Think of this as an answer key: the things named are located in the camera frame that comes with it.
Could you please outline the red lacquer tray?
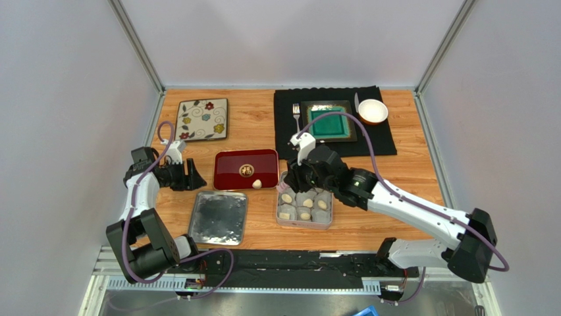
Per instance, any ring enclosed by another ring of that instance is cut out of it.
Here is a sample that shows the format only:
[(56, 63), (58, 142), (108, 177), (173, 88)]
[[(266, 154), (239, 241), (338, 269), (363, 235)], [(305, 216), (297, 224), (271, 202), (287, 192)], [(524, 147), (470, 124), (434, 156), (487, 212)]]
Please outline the red lacquer tray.
[(215, 156), (213, 188), (220, 191), (252, 190), (260, 179), (261, 189), (279, 183), (279, 155), (274, 149), (221, 151)]

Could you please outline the pink handled metal tongs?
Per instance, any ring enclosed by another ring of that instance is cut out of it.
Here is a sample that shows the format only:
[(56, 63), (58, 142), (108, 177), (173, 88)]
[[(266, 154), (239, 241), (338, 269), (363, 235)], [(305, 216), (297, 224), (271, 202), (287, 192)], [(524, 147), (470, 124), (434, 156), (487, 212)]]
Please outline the pink handled metal tongs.
[(284, 181), (279, 182), (279, 184), (276, 186), (276, 189), (278, 191), (278, 193), (283, 194), (285, 193), (288, 189), (290, 189), (290, 186), (285, 183)]

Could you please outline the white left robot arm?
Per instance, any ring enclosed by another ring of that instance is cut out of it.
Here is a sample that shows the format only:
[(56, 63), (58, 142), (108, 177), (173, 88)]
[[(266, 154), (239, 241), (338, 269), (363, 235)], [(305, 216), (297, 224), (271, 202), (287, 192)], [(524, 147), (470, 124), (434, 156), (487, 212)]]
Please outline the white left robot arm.
[(126, 205), (120, 219), (106, 228), (106, 237), (125, 279), (155, 282), (183, 259), (199, 254), (193, 238), (173, 238), (155, 209), (161, 188), (193, 191), (206, 186), (192, 159), (183, 159), (185, 144), (175, 141), (165, 153), (152, 147), (132, 151), (133, 164), (124, 177)]

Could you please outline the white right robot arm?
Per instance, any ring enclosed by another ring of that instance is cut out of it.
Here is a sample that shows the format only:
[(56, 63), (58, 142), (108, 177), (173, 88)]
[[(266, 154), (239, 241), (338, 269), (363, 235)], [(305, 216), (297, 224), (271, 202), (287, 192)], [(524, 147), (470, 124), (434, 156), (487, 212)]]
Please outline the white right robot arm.
[(373, 171), (348, 167), (325, 145), (286, 165), (284, 182), (295, 192), (319, 188), (346, 206), (387, 215), (430, 235), (428, 240), (414, 241), (386, 238), (379, 255), (393, 265), (446, 267), (472, 283), (484, 282), (492, 269), (498, 238), (488, 212), (475, 208), (467, 213), (429, 202), (379, 179)]

